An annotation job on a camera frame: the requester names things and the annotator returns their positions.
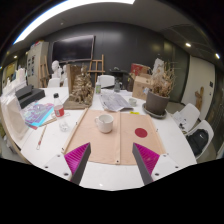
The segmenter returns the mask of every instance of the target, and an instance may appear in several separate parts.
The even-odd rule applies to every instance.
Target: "cardboard box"
[[[139,65],[139,64],[131,64],[131,73],[135,73],[135,75],[139,75],[140,73],[148,73],[148,70],[150,67],[145,65]]]
[[[134,82],[132,97],[135,97],[141,100],[146,100],[147,98],[147,95],[145,93],[146,88],[152,89],[152,80],[137,76]]]
[[[152,75],[145,74],[145,73],[140,73],[139,76],[143,77],[143,78],[146,78],[146,79],[151,79],[151,77],[152,77]]]

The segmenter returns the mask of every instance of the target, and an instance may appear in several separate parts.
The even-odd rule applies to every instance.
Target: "wall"
[[[53,73],[51,69],[53,42],[83,35],[95,35],[93,59],[101,59],[104,54],[106,74],[109,74],[109,69],[114,67],[130,72],[132,63],[153,67],[157,54],[163,54],[164,39],[151,30],[123,23],[82,24],[60,30],[44,38],[50,42],[48,51],[50,74]]]
[[[188,80],[181,102],[185,105],[188,103],[195,105],[195,92],[198,91],[200,93],[200,88],[202,86],[204,87],[204,94],[199,118],[204,120],[213,98],[215,87],[215,66],[205,60],[190,56]]]
[[[164,40],[164,61],[174,62],[175,84],[170,93],[170,101],[180,103],[184,94],[187,76],[189,72],[190,55],[179,46]]]

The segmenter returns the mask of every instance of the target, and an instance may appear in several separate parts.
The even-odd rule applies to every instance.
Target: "paper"
[[[31,103],[21,111],[21,114],[23,115],[28,126],[32,125],[39,127],[53,112],[53,110],[54,105],[50,103],[44,105]]]
[[[101,94],[100,102],[104,108],[104,110],[109,111],[120,111],[122,109],[132,109],[133,107],[119,94]]]
[[[189,124],[187,123],[187,120],[181,116],[180,112],[177,111],[173,114],[173,119],[178,125],[178,127],[181,129],[183,132],[188,132],[189,131]]]

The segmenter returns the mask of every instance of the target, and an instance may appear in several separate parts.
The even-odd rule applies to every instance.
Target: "vase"
[[[163,115],[169,99],[170,97],[158,96],[149,91],[146,98],[146,110],[156,115]]]

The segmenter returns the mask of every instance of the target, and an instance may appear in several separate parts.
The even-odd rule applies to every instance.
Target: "plate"
[[[147,114],[151,115],[152,117],[158,118],[158,119],[162,119],[162,118],[165,118],[165,117],[166,117],[166,115],[167,115],[167,111],[166,111],[166,110],[164,111],[164,113],[163,113],[162,115],[153,114],[152,112],[149,112],[148,110],[146,110],[146,108],[145,108],[145,104],[146,104],[146,103],[143,103],[143,104],[142,104],[142,108],[143,108],[143,110],[144,110]]]

